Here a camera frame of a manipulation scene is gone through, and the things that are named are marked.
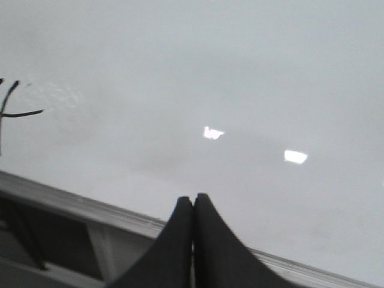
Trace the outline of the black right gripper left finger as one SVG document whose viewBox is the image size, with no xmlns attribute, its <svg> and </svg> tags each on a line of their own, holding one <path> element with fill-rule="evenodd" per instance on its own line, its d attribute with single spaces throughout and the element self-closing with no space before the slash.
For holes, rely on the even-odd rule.
<svg viewBox="0 0 384 288">
<path fill-rule="evenodd" d="M 180 197 L 149 250 L 110 287 L 190 287 L 193 206 Z"/>
</svg>

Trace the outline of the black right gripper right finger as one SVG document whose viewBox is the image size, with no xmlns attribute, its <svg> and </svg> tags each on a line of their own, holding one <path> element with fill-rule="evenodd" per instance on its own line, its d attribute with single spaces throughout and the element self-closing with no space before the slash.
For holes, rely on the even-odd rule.
<svg viewBox="0 0 384 288">
<path fill-rule="evenodd" d="M 194 203 L 197 287 L 292 287 L 256 258 L 223 221 L 207 194 Z"/>
</svg>

